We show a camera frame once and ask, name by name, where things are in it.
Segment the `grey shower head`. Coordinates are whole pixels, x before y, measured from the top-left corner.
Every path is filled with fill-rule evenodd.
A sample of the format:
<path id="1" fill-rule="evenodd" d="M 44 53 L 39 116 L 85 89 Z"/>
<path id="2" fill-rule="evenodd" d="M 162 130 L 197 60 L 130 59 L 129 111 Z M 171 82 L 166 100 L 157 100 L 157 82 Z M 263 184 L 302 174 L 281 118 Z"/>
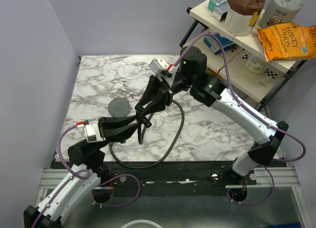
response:
<path id="1" fill-rule="evenodd" d="M 125 117 L 129 114 L 130 104 L 125 98 L 115 98 L 108 105 L 112 117 Z"/>

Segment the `black T-shaped fitting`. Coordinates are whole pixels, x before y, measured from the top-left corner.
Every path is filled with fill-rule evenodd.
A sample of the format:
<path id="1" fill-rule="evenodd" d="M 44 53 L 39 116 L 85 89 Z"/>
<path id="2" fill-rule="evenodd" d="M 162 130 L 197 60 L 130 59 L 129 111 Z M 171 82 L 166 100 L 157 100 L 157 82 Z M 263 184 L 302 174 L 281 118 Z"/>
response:
<path id="1" fill-rule="evenodd" d="M 152 123 L 150 122 L 153 114 L 150 114 L 149 117 L 146 117 L 145 115 L 138 115 L 138 121 L 141 122 L 146 128 L 150 128 L 152 126 Z"/>

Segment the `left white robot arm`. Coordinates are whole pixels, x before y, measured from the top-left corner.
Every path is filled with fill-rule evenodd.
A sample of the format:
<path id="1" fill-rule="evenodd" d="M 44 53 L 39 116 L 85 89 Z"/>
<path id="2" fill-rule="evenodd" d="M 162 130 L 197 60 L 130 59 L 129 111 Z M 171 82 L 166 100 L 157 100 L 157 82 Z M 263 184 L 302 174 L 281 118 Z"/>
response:
<path id="1" fill-rule="evenodd" d="M 24 213 L 26 228 L 61 228 L 70 213 L 97 186 L 104 186 L 113 178 L 103 164 L 105 154 L 101 148 L 109 143 L 124 143 L 141 125 L 136 116 L 100 117 L 97 123 L 77 122 L 65 130 L 65 136 L 75 128 L 83 128 L 86 139 L 68 148 L 69 166 L 57 145 L 59 158 L 68 171 L 50 195 L 37 206 L 28 206 Z"/>

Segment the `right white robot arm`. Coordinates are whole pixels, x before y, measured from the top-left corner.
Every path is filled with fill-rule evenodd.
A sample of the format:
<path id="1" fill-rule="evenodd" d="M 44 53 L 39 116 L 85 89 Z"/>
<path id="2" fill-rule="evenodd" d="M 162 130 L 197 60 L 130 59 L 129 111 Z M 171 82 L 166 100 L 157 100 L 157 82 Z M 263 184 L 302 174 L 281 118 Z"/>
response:
<path id="1" fill-rule="evenodd" d="M 136 104 L 136 119 L 149 128 L 151 122 L 147 116 L 164 111 L 172 97 L 181 91 L 189 91 L 198 102 L 225 114 L 254 140 L 252 147 L 239 156 L 227 172 L 228 181 L 237 185 L 258 165 L 271 163 L 289 126 L 284 121 L 266 118 L 247 103 L 236 101 L 218 77 L 206 73 L 207 56 L 199 48 L 184 47 L 181 53 L 185 56 L 178 68 L 168 69 L 162 59 L 151 61 L 153 75 Z"/>

